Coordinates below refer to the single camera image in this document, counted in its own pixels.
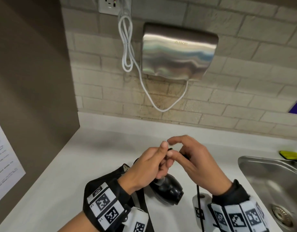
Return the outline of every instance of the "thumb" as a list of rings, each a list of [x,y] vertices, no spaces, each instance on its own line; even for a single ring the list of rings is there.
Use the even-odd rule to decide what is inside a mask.
[[[152,159],[154,161],[156,161],[156,163],[160,164],[160,162],[166,156],[168,148],[169,148],[168,143],[166,141],[162,141],[162,143],[160,144],[158,150],[153,155]]]
[[[180,165],[182,165],[182,167],[185,170],[192,169],[194,167],[194,165],[178,151],[175,151],[175,150],[168,151],[167,157],[169,157],[172,160],[177,161]]]

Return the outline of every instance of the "sponge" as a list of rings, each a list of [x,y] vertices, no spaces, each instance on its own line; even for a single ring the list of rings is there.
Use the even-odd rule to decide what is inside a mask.
[[[297,152],[292,151],[279,151],[279,154],[286,160],[297,161]]]

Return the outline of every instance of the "drain strainer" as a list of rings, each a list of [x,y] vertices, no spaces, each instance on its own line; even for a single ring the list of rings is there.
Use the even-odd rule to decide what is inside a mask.
[[[293,227],[292,218],[284,208],[277,205],[272,205],[272,212],[283,225],[287,227]]]

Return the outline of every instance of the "electrical outlet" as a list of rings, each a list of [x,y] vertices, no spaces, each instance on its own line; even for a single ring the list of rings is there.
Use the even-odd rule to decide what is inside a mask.
[[[126,7],[131,12],[131,0],[125,0]],[[118,15],[121,7],[118,0],[99,0],[98,8],[100,13]]]

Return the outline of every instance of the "paper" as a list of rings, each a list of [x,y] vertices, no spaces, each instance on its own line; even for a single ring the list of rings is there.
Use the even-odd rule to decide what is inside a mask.
[[[0,199],[24,175],[25,171],[0,127]]]

